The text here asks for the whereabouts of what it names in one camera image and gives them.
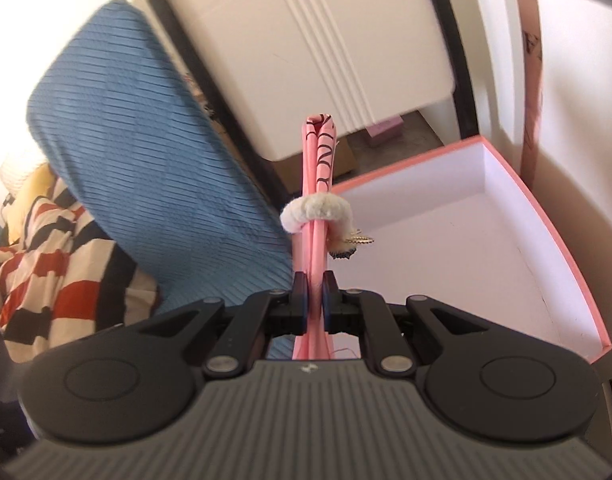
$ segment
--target pink object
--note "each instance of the pink object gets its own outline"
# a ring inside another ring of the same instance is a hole
[[[330,263],[340,288],[426,294],[573,350],[612,348],[583,276],[524,182],[483,137],[334,187],[374,244]]]
[[[368,142],[371,146],[378,146],[387,140],[393,139],[401,135],[404,126],[404,120],[400,116],[391,117],[385,121],[368,126]]]
[[[330,115],[311,116],[303,125],[303,186],[304,196],[330,191],[333,184],[333,157],[337,143],[337,131]],[[321,286],[326,270],[327,224],[316,220],[304,225],[301,243],[295,245],[295,269],[308,276],[308,328],[303,336],[295,338],[293,359],[330,359],[333,345],[324,331],[321,312]]]
[[[521,155],[521,178],[532,189],[537,169],[541,107],[543,101],[541,24],[537,0],[517,0],[523,33],[526,111]]]

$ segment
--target pink paper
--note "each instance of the pink paper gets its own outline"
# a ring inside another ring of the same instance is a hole
[[[377,124],[371,124],[371,126],[366,126],[366,131],[369,136],[377,137],[383,134],[388,133],[390,130],[394,128],[399,128],[403,126],[404,120],[400,116],[391,117],[390,119],[386,119],[385,121],[381,121]]]
[[[538,0],[517,0],[523,33],[526,78],[526,111],[521,155],[521,179],[532,189],[537,168],[539,129],[543,101],[541,26]]]
[[[333,181],[333,157],[337,143],[337,131],[330,115],[311,116],[301,129],[303,136],[303,186],[304,196],[330,191]],[[321,286],[326,270],[327,223],[316,220],[305,224],[301,230],[301,243],[297,244],[295,268],[301,268],[308,277],[308,328],[303,336],[295,339],[293,359],[331,359],[333,344],[324,331],[321,307]]]

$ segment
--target floor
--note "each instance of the floor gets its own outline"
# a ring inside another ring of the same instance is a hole
[[[342,182],[442,146],[439,137],[435,135],[419,112],[406,114],[403,119],[403,134],[375,148],[368,144],[366,130],[348,135],[348,143],[357,159],[357,169],[337,177],[335,181]]]

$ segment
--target black metal rod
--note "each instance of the black metal rod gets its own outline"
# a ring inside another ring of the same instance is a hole
[[[459,137],[467,139],[479,133],[474,104],[474,92],[470,78],[470,70],[466,61],[466,53],[461,41],[461,34],[457,26],[457,19],[452,11],[451,0],[431,0],[443,41],[446,44],[448,58],[451,62],[452,73],[455,78],[455,89],[452,92],[452,101],[455,105],[455,114],[459,126]]]

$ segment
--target gray plastic base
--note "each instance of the gray plastic base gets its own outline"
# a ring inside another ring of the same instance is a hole
[[[580,439],[513,449],[447,427],[415,386],[363,361],[259,361],[212,381],[185,415],[115,447],[43,440],[14,460],[19,480],[598,480],[611,466]]]

